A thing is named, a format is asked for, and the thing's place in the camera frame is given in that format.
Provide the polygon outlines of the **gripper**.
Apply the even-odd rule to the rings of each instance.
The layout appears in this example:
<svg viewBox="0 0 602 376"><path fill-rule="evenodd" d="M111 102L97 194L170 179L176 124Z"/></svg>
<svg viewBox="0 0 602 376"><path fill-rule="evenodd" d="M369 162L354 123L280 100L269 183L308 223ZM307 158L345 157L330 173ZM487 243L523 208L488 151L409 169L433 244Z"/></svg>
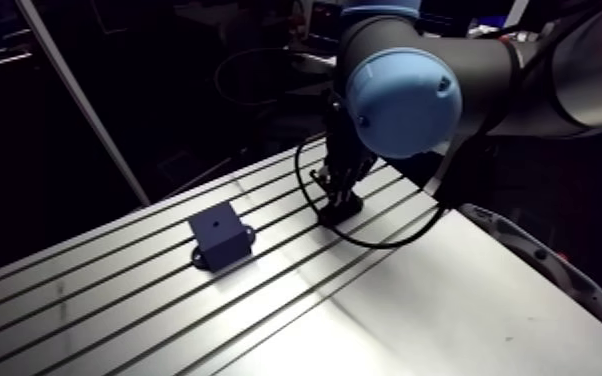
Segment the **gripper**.
<svg viewBox="0 0 602 376"><path fill-rule="evenodd" d="M323 92L326 156L314 180L328 196L327 208L361 208L355 185L371 171L378 157L363 145L343 98L333 90Z"/></svg>

